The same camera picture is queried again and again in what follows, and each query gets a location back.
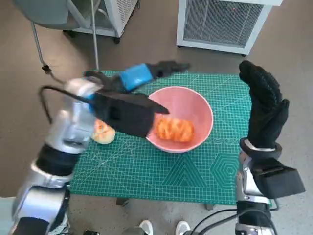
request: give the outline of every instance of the floor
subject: floor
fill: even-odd
[[[273,213],[280,234],[313,234],[313,27],[311,0],[284,0],[270,13],[248,59],[271,71],[290,99],[290,117],[279,138],[281,161],[297,168],[307,192],[281,199]],[[122,70],[140,62],[175,59],[190,62],[193,71],[238,73],[240,55],[175,46],[178,0],[142,0],[129,21],[119,45],[99,37],[103,70]],[[13,196],[28,165],[43,144],[49,125],[37,99],[37,89],[53,84],[40,69],[29,22],[10,0],[0,3],[0,196]],[[94,68],[92,37],[70,39],[60,31],[38,28],[47,63],[63,80],[81,76]],[[54,111],[60,98],[50,96]],[[122,208],[114,199],[73,195],[70,218],[75,234],[92,229],[117,235],[129,226],[150,219],[155,234],[174,234],[176,223],[185,219],[193,227],[209,214],[200,204],[131,200]],[[235,221],[213,233],[232,234]]]

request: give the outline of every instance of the table leg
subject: table leg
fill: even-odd
[[[205,208],[208,210],[208,211],[211,211],[214,209],[214,206],[215,204],[205,204]]]
[[[129,198],[120,198],[120,197],[118,197],[116,199],[116,204],[119,205],[119,206],[125,206],[128,203],[129,203]]]

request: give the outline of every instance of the orange food item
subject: orange food item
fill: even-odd
[[[114,137],[114,129],[97,119],[94,124],[94,133],[92,135],[93,140],[100,144],[109,144],[114,140]]]
[[[194,125],[190,121],[163,116],[156,121],[155,133],[164,140],[189,142],[194,137]]]

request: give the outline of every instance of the shoe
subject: shoe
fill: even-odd
[[[180,221],[176,226],[175,235],[183,235],[190,230],[190,226],[186,221]]]
[[[153,235],[152,223],[149,220],[142,221],[139,227],[141,227],[147,235]]]

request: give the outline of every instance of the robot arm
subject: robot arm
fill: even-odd
[[[155,113],[168,113],[143,94],[130,92],[154,79],[184,71],[188,64],[160,62],[141,64],[108,78],[88,71],[84,79],[72,79],[65,91],[86,102],[65,96],[64,105],[13,205],[15,221],[10,234],[47,234],[63,220],[68,207],[69,183],[80,154],[87,148],[96,118],[119,132],[145,137]]]
[[[270,73],[249,61],[239,68],[240,78],[250,87],[252,107],[248,137],[240,140],[237,214],[258,209],[270,218],[270,199],[305,191],[298,171],[277,160],[282,147],[276,140],[287,121],[289,102],[282,100],[279,84]],[[239,216],[235,233],[271,235],[276,231],[263,214],[251,211]]]

